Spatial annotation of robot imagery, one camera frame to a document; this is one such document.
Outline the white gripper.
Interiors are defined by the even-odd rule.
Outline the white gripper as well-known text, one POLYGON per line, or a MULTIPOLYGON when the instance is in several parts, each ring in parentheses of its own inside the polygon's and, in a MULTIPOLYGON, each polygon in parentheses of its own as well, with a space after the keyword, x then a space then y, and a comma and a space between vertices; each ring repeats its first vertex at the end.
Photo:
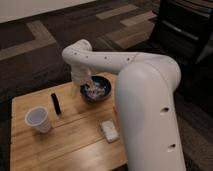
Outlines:
POLYGON ((71 89, 71 96, 75 98, 78 92, 78 85, 87 84, 90 88, 95 87, 90 69, 82 65, 74 65, 71 71, 72 81, 75 83, 71 89))

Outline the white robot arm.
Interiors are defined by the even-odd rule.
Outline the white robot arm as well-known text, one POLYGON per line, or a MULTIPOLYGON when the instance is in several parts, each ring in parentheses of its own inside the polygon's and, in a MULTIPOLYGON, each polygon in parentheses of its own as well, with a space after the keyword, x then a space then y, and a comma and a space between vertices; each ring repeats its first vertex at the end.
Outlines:
POLYGON ((62 51, 72 81, 89 81, 93 69, 115 74, 115 107, 129 171, 186 171, 174 91, 177 62, 144 52, 97 52, 81 39, 62 51))

